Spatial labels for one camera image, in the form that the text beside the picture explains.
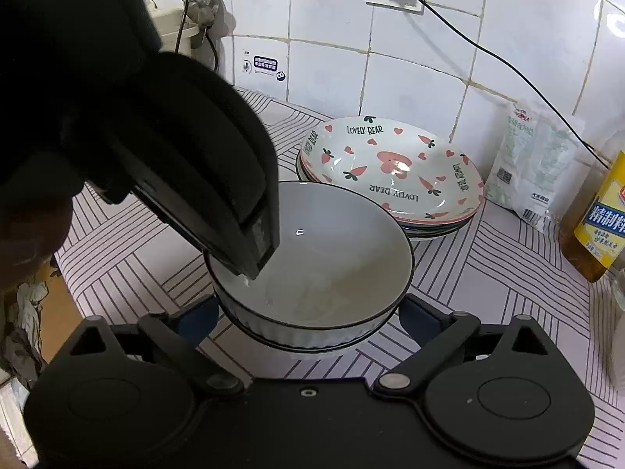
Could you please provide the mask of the white bowl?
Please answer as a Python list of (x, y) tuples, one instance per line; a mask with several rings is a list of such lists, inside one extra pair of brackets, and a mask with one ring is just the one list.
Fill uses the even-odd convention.
[(368, 340), (392, 318), (389, 313), (385, 317), (352, 327), (316, 330), (287, 327), (262, 320), (245, 323), (228, 311), (225, 315), (239, 330), (253, 340), (279, 351), (294, 354), (329, 354), (335, 351), (347, 351)]
[(285, 328), (352, 328), (392, 311), (413, 276), (411, 242), (374, 201), (323, 183), (279, 185), (280, 243), (256, 278), (205, 261), (219, 297)]

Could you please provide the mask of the pink rabbit carrot plate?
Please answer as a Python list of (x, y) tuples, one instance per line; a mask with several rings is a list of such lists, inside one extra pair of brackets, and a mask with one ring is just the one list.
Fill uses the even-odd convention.
[(409, 226), (459, 224), (485, 199), (479, 170), (457, 146), (379, 116), (319, 124), (299, 157), (312, 180), (366, 196)]

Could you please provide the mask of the striped table mat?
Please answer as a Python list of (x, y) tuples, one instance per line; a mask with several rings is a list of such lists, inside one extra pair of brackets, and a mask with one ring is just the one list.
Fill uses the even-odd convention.
[[(411, 291), (443, 311), (464, 310), (487, 323), (531, 315), (566, 356), (594, 402), (594, 426), (580, 450), (589, 468), (624, 463), (624, 396), (609, 377), (616, 328), (610, 275), (586, 282), (561, 255), (556, 227), (535, 231), (493, 204), (470, 224), (415, 242)], [(112, 324), (173, 312), (209, 294), (200, 253), (134, 197), (118, 206), (85, 188), (56, 255), (82, 315)], [(253, 377), (373, 380), (416, 351), (397, 319), (339, 356), (299, 358), (266, 347), (220, 320), (201, 350), (243, 380)]]

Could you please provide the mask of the white rice cooker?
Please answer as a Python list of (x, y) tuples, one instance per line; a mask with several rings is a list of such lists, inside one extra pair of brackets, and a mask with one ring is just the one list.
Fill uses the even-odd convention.
[(182, 12), (180, 7), (171, 7), (151, 10), (149, 16), (160, 36), (161, 52), (178, 52), (191, 57), (192, 46), (198, 40), (200, 28), (189, 18), (186, 18), (183, 27), (180, 27)]

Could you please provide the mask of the yellow label oil bottle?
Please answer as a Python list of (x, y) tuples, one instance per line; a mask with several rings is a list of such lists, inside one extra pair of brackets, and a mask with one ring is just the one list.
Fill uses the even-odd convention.
[(589, 283), (598, 282), (624, 251), (624, 131), (609, 138), (602, 153), (610, 159), (608, 170), (590, 174), (588, 196), (581, 190), (570, 206), (572, 215), (561, 233), (561, 252), (570, 265)]

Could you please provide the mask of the clear vinegar bottle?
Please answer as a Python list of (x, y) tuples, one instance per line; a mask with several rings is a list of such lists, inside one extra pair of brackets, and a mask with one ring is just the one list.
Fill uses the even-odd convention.
[(611, 284), (613, 303), (616, 305), (616, 328), (612, 333), (608, 360), (611, 383), (620, 395), (624, 394), (625, 388), (624, 283), (624, 270), (620, 270)]

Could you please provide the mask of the white salt bag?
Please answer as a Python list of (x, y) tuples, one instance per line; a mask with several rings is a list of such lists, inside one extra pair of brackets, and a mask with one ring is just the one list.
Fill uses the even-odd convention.
[(547, 105), (523, 98), (506, 109), (503, 138), (485, 183), (486, 198), (545, 234), (579, 193), (586, 168), (579, 140)]

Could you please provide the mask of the blue wall sticker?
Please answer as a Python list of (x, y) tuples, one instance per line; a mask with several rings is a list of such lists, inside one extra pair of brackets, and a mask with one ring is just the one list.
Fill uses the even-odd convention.
[(277, 82), (284, 82), (286, 79), (286, 73), (277, 59), (252, 54), (250, 51), (244, 52), (241, 70), (246, 74), (268, 75)]

